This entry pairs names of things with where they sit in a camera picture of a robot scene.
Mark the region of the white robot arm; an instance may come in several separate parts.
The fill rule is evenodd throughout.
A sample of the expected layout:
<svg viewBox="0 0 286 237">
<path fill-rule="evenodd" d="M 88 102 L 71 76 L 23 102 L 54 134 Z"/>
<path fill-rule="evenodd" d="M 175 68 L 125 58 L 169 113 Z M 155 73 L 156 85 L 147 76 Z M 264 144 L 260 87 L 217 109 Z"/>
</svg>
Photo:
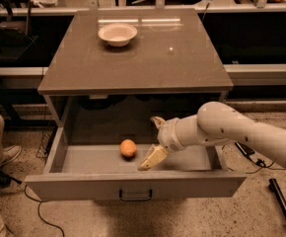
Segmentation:
<svg viewBox="0 0 286 237">
<path fill-rule="evenodd" d="M 152 117 L 151 121 L 158 129 L 159 143 L 148 150 L 140 164 L 142 170 L 153 168 L 170 153 L 189 146 L 216 146 L 231 141 L 250 147 L 286 169 L 286 129 L 254 121 L 223 103 L 208 102 L 187 118 Z"/>
</svg>

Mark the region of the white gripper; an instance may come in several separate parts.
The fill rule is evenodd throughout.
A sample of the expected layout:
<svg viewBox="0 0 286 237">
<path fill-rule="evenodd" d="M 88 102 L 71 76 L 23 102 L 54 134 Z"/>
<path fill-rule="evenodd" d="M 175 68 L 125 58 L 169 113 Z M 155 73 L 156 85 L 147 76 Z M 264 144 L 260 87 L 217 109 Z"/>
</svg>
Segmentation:
<svg viewBox="0 0 286 237">
<path fill-rule="evenodd" d="M 161 117 L 150 117 L 150 121 L 159 130 L 158 141 L 161 145 L 152 144 L 138 166 L 140 171 L 148 171 L 160 164 L 167 157 L 169 152 L 182 151 L 184 146 L 179 142 L 177 136 L 178 118 L 164 120 Z"/>
</svg>

